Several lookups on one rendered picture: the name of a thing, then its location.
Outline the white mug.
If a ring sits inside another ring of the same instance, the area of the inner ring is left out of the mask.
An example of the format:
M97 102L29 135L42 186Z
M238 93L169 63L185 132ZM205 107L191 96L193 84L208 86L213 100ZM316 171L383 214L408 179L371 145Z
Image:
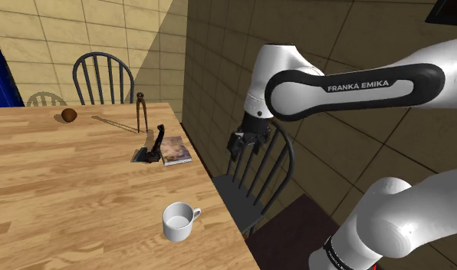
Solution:
M163 211L163 234L171 242L185 240L192 231L194 221L201 214L199 207L185 202L174 202Z

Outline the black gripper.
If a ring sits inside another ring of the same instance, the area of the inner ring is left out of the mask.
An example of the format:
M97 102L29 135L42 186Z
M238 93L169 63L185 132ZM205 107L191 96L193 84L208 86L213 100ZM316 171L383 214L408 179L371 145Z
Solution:
M240 126L236 132L231 133L228 140L227 150L231 160L237 160L245 144L251 144L253 154L258 155L261 145L266 143L270 136L271 129L268 125L268 119L245 112Z

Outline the dark framed wall picture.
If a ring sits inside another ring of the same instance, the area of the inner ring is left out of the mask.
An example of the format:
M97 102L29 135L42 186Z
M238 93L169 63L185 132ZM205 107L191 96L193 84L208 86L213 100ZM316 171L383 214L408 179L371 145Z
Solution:
M425 22L457 26L457 0L437 0Z

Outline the wooden table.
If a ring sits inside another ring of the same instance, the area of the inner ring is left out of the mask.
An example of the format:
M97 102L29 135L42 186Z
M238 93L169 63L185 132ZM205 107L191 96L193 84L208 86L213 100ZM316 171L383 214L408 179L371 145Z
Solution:
M0 270L259 270L200 159L134 163L144 128L184 136L167 103L0 108ZM163 211L199 207L171 242Z

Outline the black lever tool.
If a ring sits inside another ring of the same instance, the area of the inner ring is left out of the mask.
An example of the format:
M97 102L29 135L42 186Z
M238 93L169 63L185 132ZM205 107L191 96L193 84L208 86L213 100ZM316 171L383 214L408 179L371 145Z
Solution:
M162 157L160 146L163 141L165 127L163 124L157 126L159 131L158 136L153 144L151 151L147 147L141 147L132 159L134 163L156 163Z

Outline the brown round nut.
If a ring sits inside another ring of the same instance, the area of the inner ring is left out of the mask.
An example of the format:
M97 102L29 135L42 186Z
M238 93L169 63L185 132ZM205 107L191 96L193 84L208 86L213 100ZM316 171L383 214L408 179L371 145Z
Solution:
M65 108L61 111L62 119L67 122L73 122L77 118L77 112L72 108Z

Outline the book with painted cover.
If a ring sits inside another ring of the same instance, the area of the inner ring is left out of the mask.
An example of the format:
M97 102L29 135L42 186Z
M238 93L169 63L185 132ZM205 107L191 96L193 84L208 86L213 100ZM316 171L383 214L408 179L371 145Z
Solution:
M164 166L172 166L192 161L181 136L165 137L160 145Z

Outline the dark grey spindle-back chair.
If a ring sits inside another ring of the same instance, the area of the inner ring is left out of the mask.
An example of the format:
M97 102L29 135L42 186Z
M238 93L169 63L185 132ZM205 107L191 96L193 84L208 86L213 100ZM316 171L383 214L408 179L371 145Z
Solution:
M118 57L105 52L80 56L72 68L77 97L85 104L132 104L135 79L129 67Z
M249 183L247 175L251 168L252 161L256 155L252 152L252 145L245 144L235 162L229 159L226 173L212 179L212 183L222 198L227 210L230 212L238 230L243 235L251 235L255 231L256 225L264 218L265 213L270 209L278 196L291 180L294 172L294 148L289 134L277 122L270 122L270 136L267 140L267 148L258 166L255 176ZM284 147L278 154L278 158L273 164L269 174L258 191L254 193L254 188L258 183L259 177L268 162L268 158L277 140L284 141ZM288 162L288 170L283 181L276 186L276 190L269 196L266 202L262 201L264 194L268 190L275 173L282 168L283 162Z

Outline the dark red robot stand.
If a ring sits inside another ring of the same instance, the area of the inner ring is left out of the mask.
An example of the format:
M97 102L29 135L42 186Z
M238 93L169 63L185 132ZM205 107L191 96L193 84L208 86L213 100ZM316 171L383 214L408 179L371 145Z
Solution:
M246 240L261 270L376 270L353 237L309 196L299 196Z

